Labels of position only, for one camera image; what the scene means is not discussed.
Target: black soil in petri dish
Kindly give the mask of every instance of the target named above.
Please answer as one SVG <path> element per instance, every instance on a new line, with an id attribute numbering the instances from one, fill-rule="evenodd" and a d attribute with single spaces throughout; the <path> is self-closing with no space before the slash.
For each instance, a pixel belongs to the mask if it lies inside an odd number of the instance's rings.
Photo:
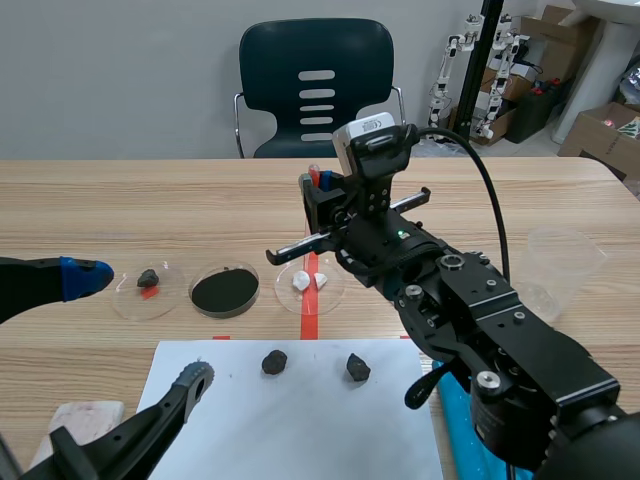
<path id="1" fill-rule="evenodd" d="M 193 288 L 191 301 L 205 312 L 224 314 L 244 306 L 257 289 L 258 279 L 251 272 L 236 268 L 203 278 Z"/>

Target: small dark stone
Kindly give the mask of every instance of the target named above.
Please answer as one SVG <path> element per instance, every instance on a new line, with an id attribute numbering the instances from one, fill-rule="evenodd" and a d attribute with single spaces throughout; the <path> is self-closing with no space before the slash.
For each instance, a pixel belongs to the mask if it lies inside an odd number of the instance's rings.
<path id="1" fill-rule="evenodd" d="M 287 356 L 280 350 L 274 350 L 262 360 L 262 371 L 267 375 L 277 375 L 284 370 Z"/>
<path id="2" fill-rule="evenodd" d="M 347 372 L 349 372 L 354 382 L 364 382 L 369 379 L 371 369 L 364 360 L 352 353 L 349 355 L 349 360 L 347 360 Z"/>
<path id="3" fill-rule="evenodd" d="M 138 286 L 140 288 L 155 287 L 159 281 L 160 278 L 158 278 L 156 271 L 150 268 L 142 272 L 138 278 Z"/>

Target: gray wall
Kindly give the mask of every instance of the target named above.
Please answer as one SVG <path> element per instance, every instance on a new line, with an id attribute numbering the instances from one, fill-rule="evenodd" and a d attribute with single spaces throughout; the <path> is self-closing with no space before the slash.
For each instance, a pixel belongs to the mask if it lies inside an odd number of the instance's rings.
<path id="1" fill-rule="evenodd" d="M 512 15 L 538 2 L 507 0 Z M 4 0 L 0 158 L 235 158 L 238 43 L 254 23 L 304 17 L 382 22 L 408 119 L 425 123 L 448 34 L 480 0 Z M 456 98 L 468 55 L 452 82 Z M 395 101 L 381 108 L 397 116 Z M 246 151 L 275 131 L 242 114 Z"/>

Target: red tape line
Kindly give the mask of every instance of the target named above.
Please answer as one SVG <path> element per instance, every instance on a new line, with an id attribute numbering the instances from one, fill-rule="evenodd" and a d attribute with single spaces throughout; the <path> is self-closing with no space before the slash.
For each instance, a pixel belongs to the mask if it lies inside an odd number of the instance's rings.
<path id="1" fill-rule="evenodd" d="M 310 253 L 304 257 L 304 270 L 311 278 L 311 284 L 302 293 L 300 307 L 300 340 L 318 339 L 318 287 L 315 274 L 318 273 L 318 255 Z"/>

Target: clear plastic cup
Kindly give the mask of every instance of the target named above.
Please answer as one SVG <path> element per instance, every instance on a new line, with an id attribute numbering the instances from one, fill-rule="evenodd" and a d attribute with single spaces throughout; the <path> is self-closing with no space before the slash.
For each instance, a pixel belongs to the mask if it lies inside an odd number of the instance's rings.
<path id="1" fill-rule="evenodd" d="M 549 322 L 569 305 L 584 281 L 607 256 L 580 232 L 539 227 L 515 273 L 513 288 L 532 312 Z"/>

